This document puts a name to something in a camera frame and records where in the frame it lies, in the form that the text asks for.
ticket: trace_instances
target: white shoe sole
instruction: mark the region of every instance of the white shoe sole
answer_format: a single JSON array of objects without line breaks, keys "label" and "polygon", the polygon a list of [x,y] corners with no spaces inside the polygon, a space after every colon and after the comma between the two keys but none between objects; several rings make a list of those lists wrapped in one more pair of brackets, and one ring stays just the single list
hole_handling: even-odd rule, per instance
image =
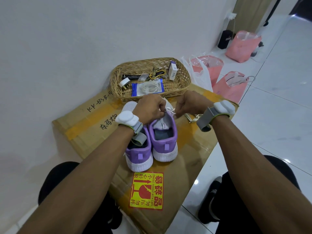
[{"label": "white shoe sole", "polygon": [[126,154],[125,154],[125,156],[126,156],[126,161],[127,161],[128,167],[130,168],[131,171],[133,171],[135,173],[146,171],[147,169],[149,169],[153,165],[153,161],[154,161],[152,153],[151,153],[150,157],[148,158],[148,160],[146,160],[143,163],[132,163]]},{"label": "white shoe sole", "polygon": [[173,161],[177,157],[177,143],[176,143],[176,146],[174,147],[174,150],[170,153],[158,153],[153,148],[153,156],[157,161],[160,161],[160,162]]}]

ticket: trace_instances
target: person's left hand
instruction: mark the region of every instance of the person's left hand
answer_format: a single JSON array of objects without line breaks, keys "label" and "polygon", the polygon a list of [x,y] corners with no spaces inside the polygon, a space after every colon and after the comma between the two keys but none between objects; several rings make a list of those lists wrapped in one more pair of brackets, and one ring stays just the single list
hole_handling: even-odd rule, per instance
[{"label": "person's left hand", "polygon": [[148,94],[138,101],[132,113],[145,125],[162,118],[165,115],[165,106],[166,101],[159,94]]}]

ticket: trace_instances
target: fragile sticker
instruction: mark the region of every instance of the fragile sticker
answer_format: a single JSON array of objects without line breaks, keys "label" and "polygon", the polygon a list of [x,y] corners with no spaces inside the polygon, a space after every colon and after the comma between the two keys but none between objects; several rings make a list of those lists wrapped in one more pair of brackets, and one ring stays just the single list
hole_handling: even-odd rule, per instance
[{"label": "fragile sticker", "polygon": [[162,210],[163,173],[134,173],[130,207]]}]

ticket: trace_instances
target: shoe insole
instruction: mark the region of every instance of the shoe insole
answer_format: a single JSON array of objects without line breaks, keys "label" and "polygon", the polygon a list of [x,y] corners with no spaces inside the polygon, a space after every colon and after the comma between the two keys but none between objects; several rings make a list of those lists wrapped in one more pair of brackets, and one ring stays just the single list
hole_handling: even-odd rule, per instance
[{"label": "shoe insole", "polygon": [[174,130],[169,128],[168,130],[154,129],[155,140],[168,139],[174,136]]},{"label": "shoe insole", "polygon": [[130,141],[130,143],[128,144],[128,149],[139,149],[139,148],[146,148],[146,147],[147,147],[147,140],[143,143],[142,146],[138,146],[138,145],[134,144],[132,141]]}]

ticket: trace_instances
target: black speaker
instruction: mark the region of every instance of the black speaker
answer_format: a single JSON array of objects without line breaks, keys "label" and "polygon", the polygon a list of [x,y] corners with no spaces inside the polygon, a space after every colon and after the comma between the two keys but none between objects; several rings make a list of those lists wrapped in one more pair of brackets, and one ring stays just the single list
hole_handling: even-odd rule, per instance
[{"label": "black speaker", "polygon": [[227,48],[227,45],[229,44],[230,39],[233,36],[233,32],[231,30],[225,30],[222,32],[220,42],[218,44],[218,48],[225,49]]}]

